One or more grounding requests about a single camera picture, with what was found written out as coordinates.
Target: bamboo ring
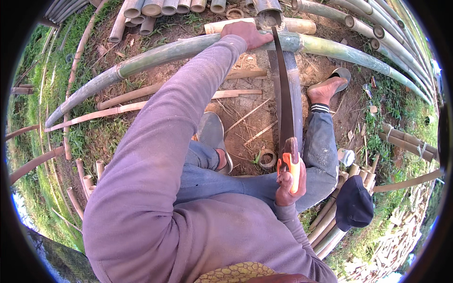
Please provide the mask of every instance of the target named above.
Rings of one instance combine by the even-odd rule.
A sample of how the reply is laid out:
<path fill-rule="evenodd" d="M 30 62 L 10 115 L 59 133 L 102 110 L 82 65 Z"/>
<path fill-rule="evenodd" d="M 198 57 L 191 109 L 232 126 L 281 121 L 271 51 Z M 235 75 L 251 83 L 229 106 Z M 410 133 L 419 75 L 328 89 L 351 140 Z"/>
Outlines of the bamboo ring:
<path fill-rule="evenodd" d="M 238 12 L 239 14 L 241 14 L 241 16 L 239 18 L 234 18 L 230 15 L 231 12 Z M 231 8 L 228 11 L 226 11 L 227 19 L 242 19 L 243 17 L 244 17 L 244 12 L 238 8 Z"/>
<path fill-rule="evenodd" d="M 270 154 L 272 156 L 272 160 L 266 164 L 263 164 L 263 156 L 265 156 L 266 154 Z M 275 164 L 277 163 L 277 156 L 275 155 L 275 153 L 270 150 L 270 149 L 262 149 L 261 150 L 261 153 L 260 153 L 260 159 L 258 160 L 258 165 L 263 168 L 263 169 L 271 169 L 272 167 L 275 166 Z"/>

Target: striped ankle cuff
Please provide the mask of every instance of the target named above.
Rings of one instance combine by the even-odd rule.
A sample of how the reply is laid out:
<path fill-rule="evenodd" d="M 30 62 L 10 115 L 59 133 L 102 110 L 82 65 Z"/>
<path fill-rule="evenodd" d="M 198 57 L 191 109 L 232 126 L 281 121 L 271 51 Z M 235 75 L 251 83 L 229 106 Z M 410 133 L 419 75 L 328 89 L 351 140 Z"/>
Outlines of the striped ankle cuff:
<path fill-rule="evenodd" d="M 318 113 L 329 113 L 329 105 L 323 103 L 313 103 L 311 105 L 311 111 Z"/>

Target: dirt ground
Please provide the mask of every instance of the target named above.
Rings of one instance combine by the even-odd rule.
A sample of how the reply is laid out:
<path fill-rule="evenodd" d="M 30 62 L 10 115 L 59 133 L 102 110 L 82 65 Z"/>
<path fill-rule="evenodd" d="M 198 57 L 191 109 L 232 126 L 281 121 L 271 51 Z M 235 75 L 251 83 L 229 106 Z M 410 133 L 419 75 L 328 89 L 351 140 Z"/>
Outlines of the dirt ground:
<path fill-rule="evenodd" d="M 244 2 L 238 4 L 238 8 L 245 12 L 246 17 L 253 16 L 244 7 Z M 89 40 L 89 46 L 92 48 L 88 56 L 89 62 L 96 62 L 100 58 L 97 50 L 98 45 L 103 45 L 109 52 L 93 65 L 93 76 L 100 74 L 106 69 L 115 64 L 133 57 L 150 47 L 159 43 L 170 43 L 177 41 L 179 38 L 189 38 L 204 33 L 203 24 L 194 22 L 187 24 L 187 18 L 184 15 L 174 15 L 171 17 L 159 18 L 155 28 L 161 28 L 160 33 L 152 36 L 142 37 L 139 35 L 139 28 L 126 28 L 123 39 L 118 44 L 108 43 L 107 39 L 111 31 L 111 27 L 115 21 L 119 7 L 110 15 L 110 19 L 106 20 L 101 25 L 95 28 L 93 35 Z M 312 14 L 302 12 L 287 11 L 286 16 L 301 17 L 315 22 L 317 31 L 314 36 L 330 39 L 336 42 L 341 42 L 343 39 L 347 41 L 347 45 L 363 50 L 363 45 L 367 41 L 355 32 L 341 28 L 340 24 L 330 19 L 318 17 Z M 206 9 L 200 16 L 206 22 L 216 22 L 225 20 L 225 16 L 213 14 Z M 308 116 L 308 100 L 305 95 L 307 87 L 325 80 L 330 76 L 332 71 L 337 67 L 345 67 L 351 71 L 352 79 L 346 90 L 337 93 L 331 100 L 330 108 L 333 111 L 334 132 L 338 147 L 353 149 L 356 152 L 363 145 L 363 140 L 353 137 L 351 140 L 347 137 L 348 131 L 355 132 L 358 123 L 362 123 L 362 111 L 365 104 L 364 92 L 362 85 L 369 82 L 371 71 L 366 68 L 357 68 L 352 63 L 340 61 L 324 56 L 312 55 L 308 53 L 296 53 L 296 62 L 299 68 L 299 78 L 302 90 L 303 104 L 303 119 L 304 126 L 307 125 Z M 178 69 L 183 66 L 187 60 L 172 62 L 159 67 L 151 68 L 145 72 L 134 75 L 127 80 L 114 84 L 100 93 L 96 94 L 96 103 L 106 101 L 118 95 L 132 91 L 139 87 L 149 86 L 158 82 L 164 82 L 174 75 Z M 206 110 L 216 112 L 223 121 L 224 128 L 228 129 L 237 120 L 250 112 L 252 109 L 260 105 L 262 102 L 270 98 L 270 100 L 260 107 L 253 114 L 248 116 L 243 122 L 235 126 L 225 136 L 225 144 L 227 151 L 231 153 L 234 163 L 234 169 L 231 175 L 259 175 L 270 173 L 272 170 L 261 169 L 257 164 L 253 164 L 252 160 L 259 150 L 263 147 L 276 152 L 278 147 L 278 126 L 275 124 L 271 129 L 263 133 L 260 137 L 244 145 L 244 143 L 253 137 L 255 134 L 262 131 L 267 126 L 277 120 L 275 109 L 274 86 L 270 77 L 270 66 L 266 51 L 248 51 L 239 57 L 239 60 L 233 66 L 233 69 L 248 69 L 248 68 L 267 68 L 268 74 L 266 77 L 245 78 L 227 80 L 222 83 L 219 90 L 232 89 L 257 89 L 262 90 L 262 95 L 240 95 L 235 98 L 224 98 L 212 100 Z M 135 103 L 148 100 L 150 96 L 145 96 L 135 99 L 124 104 Z M 138 111 L 133 111 L 122 115 L 122 119 L 132 122 Z M 99 144 L 90 145 L 92 147 L 103 148 L 105 144 L 102 139 Z M 110 156 L 103 156 L 103 159 L 108 163 Z M 64 179 L 70 180 L 75 187 L 77 196 L 82 206 L 85 206 L 86 201 L 83 196 L 77 171 L 73 170 L 72 165 L 66 161 L 60 160 L 60 172 Z"/>

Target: white container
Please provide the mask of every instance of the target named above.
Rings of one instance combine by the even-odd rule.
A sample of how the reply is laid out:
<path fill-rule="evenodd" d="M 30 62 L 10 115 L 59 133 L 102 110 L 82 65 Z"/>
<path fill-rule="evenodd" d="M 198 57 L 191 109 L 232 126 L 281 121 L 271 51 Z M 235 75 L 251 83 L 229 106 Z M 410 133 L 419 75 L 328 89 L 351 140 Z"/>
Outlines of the white container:
<path fill-rule="evenodd" d="M 356 154 L 352 150 L 340 148 L 337 153 L 338 160 L 346 166 L 351 166 L 356 159 Z"/>

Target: long-sleeved shirt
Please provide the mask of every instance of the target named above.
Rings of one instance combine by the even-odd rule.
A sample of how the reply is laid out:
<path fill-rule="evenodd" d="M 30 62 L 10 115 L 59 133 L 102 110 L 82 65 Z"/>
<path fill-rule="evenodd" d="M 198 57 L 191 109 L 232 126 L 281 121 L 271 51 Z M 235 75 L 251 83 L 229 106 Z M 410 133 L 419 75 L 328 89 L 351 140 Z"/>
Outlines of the long-sleeved shirt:
<path fill-rule="evenodd" d="M 247 45 L 223 37 L 183 66 L 137 115 L 87 204 L 83 240 L 102 282 L 193 282 L 240 262 L 336 282 L 295 205 L 220 194 L 173 206 L 191 137 Z"/>

